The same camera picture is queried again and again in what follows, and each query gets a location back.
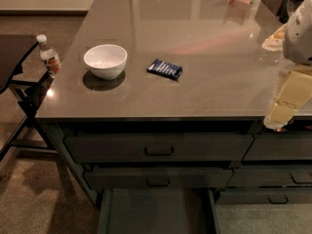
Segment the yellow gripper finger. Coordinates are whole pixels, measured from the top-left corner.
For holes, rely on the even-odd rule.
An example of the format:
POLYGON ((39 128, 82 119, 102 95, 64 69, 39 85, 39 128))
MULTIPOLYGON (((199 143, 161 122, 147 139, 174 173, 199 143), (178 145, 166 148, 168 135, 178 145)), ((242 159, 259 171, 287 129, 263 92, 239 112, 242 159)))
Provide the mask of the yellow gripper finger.
POLYGON ((280 71, 263 120, 264 126, 271 130, 282 129, 311 98, 311 69, 280 71))

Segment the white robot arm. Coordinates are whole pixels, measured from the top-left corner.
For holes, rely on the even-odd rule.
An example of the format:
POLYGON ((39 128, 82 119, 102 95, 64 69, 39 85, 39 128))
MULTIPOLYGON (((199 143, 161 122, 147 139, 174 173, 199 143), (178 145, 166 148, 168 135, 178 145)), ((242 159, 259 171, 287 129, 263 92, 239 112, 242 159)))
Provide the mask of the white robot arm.
POLYGON ((263 124, 271 130, 286 126, 297 110, 312 98, 312 0, 304 0, 266 41, 280 49, 294 67, 281 71, 268 103, 263 124))

